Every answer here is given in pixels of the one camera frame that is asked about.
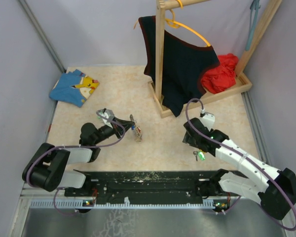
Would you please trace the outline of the large keyring with keys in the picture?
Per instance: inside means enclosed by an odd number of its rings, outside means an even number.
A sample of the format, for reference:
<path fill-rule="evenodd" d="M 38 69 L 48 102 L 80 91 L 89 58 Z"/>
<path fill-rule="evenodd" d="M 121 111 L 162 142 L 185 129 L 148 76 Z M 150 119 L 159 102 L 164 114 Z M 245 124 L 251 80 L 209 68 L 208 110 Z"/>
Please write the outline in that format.
<path fill-rule="evenodd" d="M 141 142 L 142 141 L 142 132 L 140 127 L 137 125 L 136 120 L 134 119 L 133 115 L 130 115 L 130 120 L 134 123 L 131 127 L 134 135 L 135 135 L 135 141 L 136 142 Z"/>

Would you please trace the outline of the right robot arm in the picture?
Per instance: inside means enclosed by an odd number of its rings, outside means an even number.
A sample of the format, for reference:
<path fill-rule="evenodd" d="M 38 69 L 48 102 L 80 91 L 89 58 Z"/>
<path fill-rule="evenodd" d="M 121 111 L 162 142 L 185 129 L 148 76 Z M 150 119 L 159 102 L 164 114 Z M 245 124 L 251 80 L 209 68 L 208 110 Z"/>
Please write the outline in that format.
<path fill-rule="evenodd" d="M 184 143 L 210 153 L 237 168 L 245 177 L 225 171 L 210 183 L 211 191 L 220 196 L 231 192 L 246 197 L 272 218 L 283 220 L 296 204 L 296 175 L 288 168 L 279 170 L 255 158 L 237 146 L 226 134 L 208 129 L 199 118 L 184 124 Z"/>

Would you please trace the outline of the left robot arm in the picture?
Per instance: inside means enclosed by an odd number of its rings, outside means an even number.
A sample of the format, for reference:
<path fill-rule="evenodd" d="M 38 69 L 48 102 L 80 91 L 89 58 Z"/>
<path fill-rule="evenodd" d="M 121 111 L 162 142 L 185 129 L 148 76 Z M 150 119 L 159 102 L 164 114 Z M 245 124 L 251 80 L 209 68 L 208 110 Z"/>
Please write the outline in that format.
<path fill-rule="evenodd" d="M 51 192 L 61 187 L 65 168 L 68 164 L 93 162 L 96 160 L 102 145 L 99 143 L 116 136 L 117 142 L 135 126 L 133 121 L 113 118 L 110 125 L 100 128 L 90 122 L 81 127 L 78 146 L 54 146 L 43 143 L 37 149 L 22 173 L 22 179 L 32 187 Z"/>

